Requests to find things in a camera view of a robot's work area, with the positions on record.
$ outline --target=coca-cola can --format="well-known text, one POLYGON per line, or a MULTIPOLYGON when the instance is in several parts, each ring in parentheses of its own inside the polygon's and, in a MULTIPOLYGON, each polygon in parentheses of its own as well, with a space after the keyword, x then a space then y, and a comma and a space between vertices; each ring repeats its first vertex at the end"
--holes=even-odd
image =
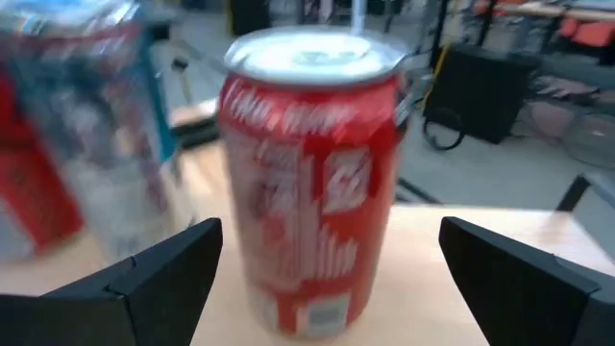
POLYGON ((0 2, 2 54, 28 119, 110 261, 192 218, 143 15, 133 0, 0 2))
POLYGON ((0 260, 45 253, 82 229, 37 133, 25 120, 0 66, 0 260))
POLYGON ((344 331, 364 310, 394 197, 405 46, 299 27, 240 38, 219 122, 250 301, 283 334, 344 331))

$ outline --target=black speaker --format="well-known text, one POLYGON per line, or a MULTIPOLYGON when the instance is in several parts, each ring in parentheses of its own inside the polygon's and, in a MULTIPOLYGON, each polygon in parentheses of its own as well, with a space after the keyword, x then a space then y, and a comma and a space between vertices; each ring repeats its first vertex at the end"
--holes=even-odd
POLYGON ((460 119, 468 135, 498 144, 510 135, 529 75, 538 64, 534 57, 454 44, 442 63, 424 115, 454 130, 459 130, 460 119))

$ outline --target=barcode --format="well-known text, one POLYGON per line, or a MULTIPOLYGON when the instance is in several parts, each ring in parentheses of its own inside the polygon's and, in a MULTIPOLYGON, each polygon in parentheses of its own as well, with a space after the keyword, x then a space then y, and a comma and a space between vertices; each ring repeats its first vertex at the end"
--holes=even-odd
POLYGON ((0 260, 21 260, 33 251, 34 242, 15 217, 8 202, 0 196, 0 260))
POLYGON ((302 311, 302 333, 313 336, 337 334, 346 328, 350 294, 319 300, 302 311))
POLYGON ((323 325, 330 323, 337 323, 345 316, 345 311, 340 307, 331 307, 312 311, 309 315, 310 325, 323 325))
POLYGON ((275 297, 262 291, 255 285, 248 285, 249 302, 252 308, 262 318, 265 326, 276 330, 278 328, 278 301, 275 297))

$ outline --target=wooden table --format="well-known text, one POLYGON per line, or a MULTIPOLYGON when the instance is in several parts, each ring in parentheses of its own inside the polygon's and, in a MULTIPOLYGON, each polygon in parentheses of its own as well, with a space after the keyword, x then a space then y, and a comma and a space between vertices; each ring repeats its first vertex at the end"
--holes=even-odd
MULTIPOLYGON (((262 328, 248 311, 223 149, 182 157, 185 183, 200 218, 223 220, 224 247, 192 345, 291 345, 262 328)), ((567 260, 615 274, 606 254, 568 214, 534 210, 393 207, 371 301, 355 325, 312 345, 486 345, 440 251, 443 216, 454 215, 567 260)), ((42 259, 0 264, 0 292, 39 295, 105 265, 90 235, 42 259)))
MULTIPOLYGON (((510 45, 510 50, 519 52, 524 49, 528 37, 537 18, 555 18, 563 14, 564 8, 557 5, 545 5, 540 2, 527 2, 523 5, 497 5, 498 11, 506 12, 511 15, 521 15, 522 21, 519 28, 515 31, 515 38, 510 45)), ((615 12, 601 11, 598 9, 579 9, 572 8, 566 12, 567 18, 574 18, 586 21, 608 21, 615 22, 615 12)))

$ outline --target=metal pole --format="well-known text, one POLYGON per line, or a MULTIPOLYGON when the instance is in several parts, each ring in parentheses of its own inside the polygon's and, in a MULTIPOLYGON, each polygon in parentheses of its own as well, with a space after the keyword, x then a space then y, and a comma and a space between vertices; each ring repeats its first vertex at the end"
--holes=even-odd
POLYGON ((484 14, 482 26, 480 26, 479 40, 477 40, 478 47, 482 47, 485 39, 487 38, 487 34, 489 33, 489 29, 491 28, 491 23, 493 22, 493 10, 496 8, 497 2, 498 0, 489 0, 487 12, 484 14))
POLYGON ((438 25, 435 27, 433 34, 433 44, 431 45, 430 66, 435 68, 440 57, 440 41, 442 40, 442 32, 444 31, 444 23, 446 22, 446 13, 449 8, 449 0, 440 1, 440 12, 438 13, 438 25))
POLYGON ((318 9, 318 23, 328 24, 332 19, 333 0, 320 0, 320 9, 318 9))
POLYGON ((353 0, 353 34, 358 34, 365 28, 366 0, 353 0))
POLYGON ((393 1, 394 0, 384 0, 384 15, 386 15, 386 21, 384 22, 385 34, 388 34, 391 31, 391 25, 393 24, 393 18, 395 17, 393 1))
POLYGON ((521 23, 515 30, 515 37, 510 44, 510 51, 513 53, 523 52, 528 43, 528 38, 531 33, 533 24, 533 16, 524 15, 521 17, 521 23))
POLYGON ((297 0, 297 24, 306 24, 306 0, 297 0))
POLYGON ((414 47, 414 54, 420 54, 421 51, 423 51, 423 44, 429 35, 431 23, 433 23, 433 20, 438 16, 438 9, 437 0, 426 0, 425 8, 421 15, 419 40, 416 42, 416 47, 414 47))

